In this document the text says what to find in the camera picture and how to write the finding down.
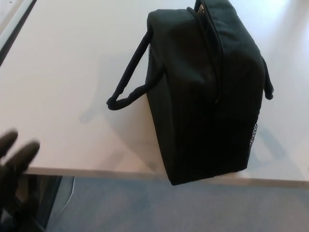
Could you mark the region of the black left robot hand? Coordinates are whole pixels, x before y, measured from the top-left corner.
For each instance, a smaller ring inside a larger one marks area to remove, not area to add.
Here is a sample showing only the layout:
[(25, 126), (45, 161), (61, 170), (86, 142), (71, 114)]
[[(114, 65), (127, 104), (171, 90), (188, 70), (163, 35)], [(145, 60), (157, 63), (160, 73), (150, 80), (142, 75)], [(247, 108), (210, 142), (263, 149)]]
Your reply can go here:
[[(4, 158), (18, 138), (16, 130), (9, 130), (0, 137), (0, 158)], [(18, 182), (40, 149), (40, 143), (32, 140), (17, 150), (0, 165), (0, 211), (14, 201)]]

